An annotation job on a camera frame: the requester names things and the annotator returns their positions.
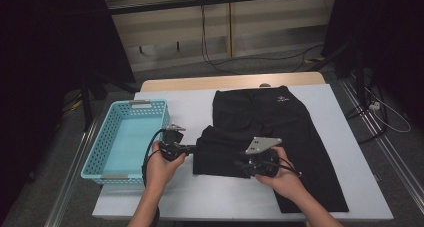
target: cable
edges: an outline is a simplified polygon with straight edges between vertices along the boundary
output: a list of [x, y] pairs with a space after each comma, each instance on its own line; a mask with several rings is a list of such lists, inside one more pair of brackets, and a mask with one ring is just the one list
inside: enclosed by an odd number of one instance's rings
[[265, 57], [242, 57], [242, 58], [231, 58], [228, 60], [224, 60], [221, 62], [217, 62], [217, 63], [213, 63], [210, 58], [209, 58], [209, 54], [208, 54], [208, 49], [207, 49], [207, 43], [206, 43], [206, 18], [205, 18], [205, 7], [202, 5], [201, 6], [201, 10], [202, 10], [202, 57], [203, 60], [208, 63], [209, 65], [211, 65], [212, 67], [214, 67], [216, 70], [222, 71], [222, 72], [227, 72], [227, 73], [231, 73], [231, 74], [235, 74], [235, 75], [240, 75], [240, 73], [236, 73], [230, 70], [223, 70], [217, 67], [217, 65], [221, 65], [221, 64], [225, 64], [227, 62], [231, 62], [231, 61], [237, 61], [237, 60], [286, 60], [286, 59], [291, 59], [291, 58], [295, 58], [298, 56], [302, 56], [302, 61], [299, 64], [299, 66], [297, 66], [296, 68], [294, 68], [293, 70], [289, 71], [289, 72], [294, 72], [297, 69], [299, 69], [300, 67], [303, 66], [303, 62], [305, 60], [305, 54], [309, 51], [311, 51], [314, 48], [317, 47], [321, 47], [323, 46], [323, 44], [318, 44], [318, 45], [314, 45], [298, 54], [292, 55], [292, 56], [287, 56], [287, 57], [281, 57], [281, 58], [265, 58]]
[[144, 154], [143, 165], [141, 167], [141, 172], [142, 172], [144, 186], [146, 186], [146, 180], [147, 180], [147, 176], [146, 176], [146, 174], [147, 174], [147, 163], [150, 160], [150, 157], [149, 157], [150, 148], [152, 147], [153, 141], [155, 141], [156, 136], [158, 136], [158, 134], [163, 133], [165, 131], [166, 131], [165, 129], [160, 129], [160, 130], [156, 131], [156, 133], [153, 135], [152, 139], [150, 140], [149, 145], [147, 146], [146, 153]]
[[324, 0], [325, 11], [327, 12], [327, 24], [330, 22], [330, 13], [328, 12], [327, 0]]
[[351, 119], [351, 118], [356, 117], [356, 116], [358, 116], [358, 115], [360, 115], [361, 113], [364, 112], [363, 110], [361, 110], [359, 113], [356, 113], [355, 115], [352, 115], [353, 112], [355, 112], [356, 110], [358, 110], [358, 108], [359, 108], [359, 105], [353, 107], [353, 109], [351, 109], [348, 112], [344, 113], [345, 118], [346, 119]]
[[222, 72], [227, 72], [227, 73], [230, 73], [230, 74], [235, 74], [235, 75], [240, 75], [239, 73], [236, 73], [236, 72], [233, 72], [233, 71], [229, 71], [229, 70], [223, 70], [223, 69], [220, 69], [220, 68], [218, 68], [218, 67], [216, 67], [213, 63], [212, 63], [212, 61], [209, 59], [209, 54], [208, 54], [208, 48], [207, 48], [207, 45], [206, 45], [206, 28], [205, 28], [205, 7], [203, 6], [203, 5], [201, 5], [200, 6], [200, 8], [201, 8], [201, 10], [202, 10], [202, 57], [203, 57], [203, 60], [206, 62], [206, 63], [208, 63], [209, 65], [211, 65], [212, 67], [214, 67], [216, 70], [218, 70], [218, 71], [222, 71]]
[[[380, 88], [380, 86], [379, 86], [379, 85], [377, 85], [377, 89], [378, 89], [378, 92], [379, 92], [379, 95], [380, 95], [381, 99], [384, 99], [384, 98], [383, 98], [383, 93], [382, 93], [381, 88]], [[384, 120], [385, 120], [386, 122], [388, 122], [386, 108], [385, 108], [385, 107], [384, 107], [384, 108], [382, 108], [382, 109], [381, 109], [381, 111], [382, 111], [382, 114], [383, 114], [383, 118], [384, 118]], [[371, 141], [371, 140], [374, 140], [374, 139], [376, 139], [376, 138], [378, 138], [378, 137], [382, 136], [384, 133], [386, 133], [386, 131], [387, 131], [387, 126], [386, 126], [386, 125], [384, 125], [384, 126], [383, 126], [383, 128], [380, 130], [380, 132], [378, 132], [377, 134], [373, 135], [372, 137], [370, 137], [370, 138], [368, 138], [368, 139], [358, 141], [358, 144], [360, 145], [360, 144], [367, 143], [367, 142], [369, 142], [369, 141]]]
[[[149, 163], [150, 158], [152, 158], [152, 156], [154, 154], [156, 154], [159, 150], [155, 150], [150, 156], [149, 156], [149, 151], [150, 148], [153, 144], [153, 141], [155, 141], [156, 136], [158, 136], [158, 134], [165, 132], [165, 129], [160, 129], [158, 131], [156, 131], [156, 133], [153, 135], [152, 139], [150, 140], [149, 145], [147, 146], [146, 149], [146, 153], [144, 155], [144, 161], [143, 161], [143, 166], [141, 167], [141, 172], [142, 172], [142, 178], [143, 178], [143, 184], [144, 187], [146, 187], [146, 180], [147, 180], [147, 164]], [[158, 222], [159, 222], [159, 217], [160, 217], [160, 210], [159, 210], [159, 206], [156, 208], [156, 213], [155, 213], [155, 217], [153, 218], [153, 223], [150, 226], [157, 226]]]
[[75, 102], [75, 104], [72, 105], [71, 108], [63, 110], [63, 113], [69, 112], [69, 111], [74, 111], [76, 109], [78, 109], [80, 106], [82, 106], [82, 99], [78, 100], [77, 102]]
[[392, 127], [391, 125], [389, 125], [387, 122], [387, 120], [382, 120], [377, 113], [375, 112], [375, 110], [373, 109], [373, 113], [375, 115], [375, 117], [385, 126], [389, 127], [390, 129], [397, 131], [399, 133], [408, 133], [409, 131], [411, 131], [411, 125], [409, 124], [409, 122], [401, 115], [399, 114], [396, 110], [394, 110], [392, 107], [390, 107], [389, 105], [387, 105], [386, 103], [384, 103], [383, 100], [380, 100], [379, 98], [377, 98], [377, 96], [374, 95], [374, 93], [372, 93], [370, 90], [368, 90], [367, 88], [365, 88], [366, 91], [368, 91], [368, 93], [370, 93], [371, 95], [373, 95], [373, 97], [379, 101], [382, 105], [384, 105], [385, 107], [389, 108], [391, 111], [393, 111], [395, 114], [397, 114], [407, 125], [408, 125], [408, 129], [407, 130], [399, 130], [396, 129], [394, 127]]
[[275, 166], [275, 167], [279, 167], [281, 169], [286, 169], [294, 174], [296, 174], [297, 177], [301, 177], [302, 176], [302, 172], [297, 171], [293, 165], [291, 165], [287, 160], [280, 158], [280, 160], [282, 160], [283, 162], [285, 162], [286, 164], [288, 164], [289, 166], [285, 166], [285, 165], [281, 165], [281, 164], [276, 164], [274, 162], [269, 162], [269, 161], [262, 161], [263, 164], [266, 165], [271, 165], [271, 166]]
[[66, 106], [68, 104], [70, 104], [72, 101], [76, 101], [77, 98], [81, 98], [81, 91], [78, 92], [78, 94], [76, 94], [74, 97], [72, 97], [71, 99], [69, 99], [68, 101], [66, 101], [63, 105]]

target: black pants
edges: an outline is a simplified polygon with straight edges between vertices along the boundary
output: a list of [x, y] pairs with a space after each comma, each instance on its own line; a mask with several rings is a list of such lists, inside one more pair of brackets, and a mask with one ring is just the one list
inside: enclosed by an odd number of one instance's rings
[[[305, 187], [331, 212], [348, 207], [309, 112], [285, 86], [217, 91], [213, 100], [213, 127], [197, 140], [194, 174], [249, 178], [233, 164], [253, 137], [281, 138], [288, 158], [303, 173]], [[300, 212], [278, 195], [282, 213]]]

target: white table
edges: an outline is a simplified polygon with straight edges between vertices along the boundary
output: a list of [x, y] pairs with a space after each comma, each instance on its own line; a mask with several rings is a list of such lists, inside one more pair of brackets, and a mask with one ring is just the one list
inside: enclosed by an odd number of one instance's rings
[[[302, 101], [327, 149], [349, 212], [331, 213], [339, 220], [385, 220], [393, 215], [326, 84], [289, 86]], [[195, 144], [212, 124], [212, 100], [216, 89], [140, 92], [135, 99], [166, 99], [171, 121], [187, 128], [183, 144]], [[273, 191], [256, 179], [194, 176], [192, 156], [177, 170], [161, 199], [162, 220], [305, 220], [303, 214], [282, 214]], [[129, 219], [143, 187], [105, 185], [93, 211], [95, 217]]]

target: blue plastic basket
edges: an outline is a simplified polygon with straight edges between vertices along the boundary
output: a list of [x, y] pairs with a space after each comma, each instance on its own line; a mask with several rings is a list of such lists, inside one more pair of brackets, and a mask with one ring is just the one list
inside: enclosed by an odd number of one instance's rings
[[143, 183], [141, 166], [148, 144], [156, 131], [169, 123], [166, 100], [114, 102], [94, 141], [81, 177], [98, 184]]

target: gray floor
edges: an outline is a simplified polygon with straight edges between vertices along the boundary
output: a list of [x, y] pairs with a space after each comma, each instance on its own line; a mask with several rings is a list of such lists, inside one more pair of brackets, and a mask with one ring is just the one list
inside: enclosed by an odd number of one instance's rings
[[[307, 47], [292, 51], [279, 51], [255, 55], [255, 57], [281, 58], [302, 52]], [[306, 59], [318, 57], [320, 48], [315, 48], [306, 54]], [[302, 56], [287, 60], [235, 60], [216, 67], [232, 71], [238, 74], [258, 74], [258, 73], [280, 73], [290, 72], [302, 63]], [[306, 70], [311, 65], [303, 64], [298, 71]], [[345, 91], [341, 87], [339, 79], [335, 77], [334, 67], [326, 67], [321, 72], [329, 83], [339, 101], [344, 112], [354, 107], [348, 99]], [[137, 86], [148, 79], [180, 78], [196, 76], [220, 76], [230, 75], [227, 72], [219, 71], [211, 65], [198, 62], [192, 64], [178, 65], [172, 67], [162, 66], [157, 69], [147, 69], [135, 73]], [[121, 92], [113, 86], [106, 86], [109, 96], [106, 101], [93, 100], [92, 105], [96, 114], [104, 116], [108, 105], [115, 100], [132, 99], [133, 95]], [[389, 93], [384, 93], [386, 102], [401, 112], [397, 103], [391, 99]], [[404, 128], [403, 122], [393, 113], [390, 114], [390, 123], [397, 128]], [[348, 121], [357, 139], [364, 139], [370, 136], [363, 121], [358, 117]], [[2, 226], [43, 226], [51, 211], [55, 198], [65, 179], [73, 156], [77, 152], [83, 136], [84, 116], [82, 108], [75, 111], [66, 112], [63, 115], [60, 128], [52, 141], [49, 152], [46, 154], [39, 168], [35, 170], [36, 179], [33, 183], [28, 183], [22, 190], [19, 199], [16, 201]], [[412, 125], [409, 133], [397, 133], [388, 130], [386, 136], [400, 153], [416, 178], [424, 182], [424, 130]], [[393, 212], [394, 220], [383, 222], [345, 222], [345, 226], [424, 226], [424, 215], [411, 198], [410, 194], [400, 181], [398, 175], [392, 168], [387, 158], [382, 153], [376, 141], [370, 141], [360, 146], [367, 159], [373, 173], [381, 177], [378, 182], [383, 195], [385, 196], [390, 209]], [[128, 221], [107, 221], [91, 216], [91, 212], [96, 203], [100, 188], [90, 181], [78, 178], [72, 197], [67, 203], [66, 211], [61, 219], [62, 226], [126, 226]], [[161, 222], [161, 226], [173, 226], [171, 222]]]

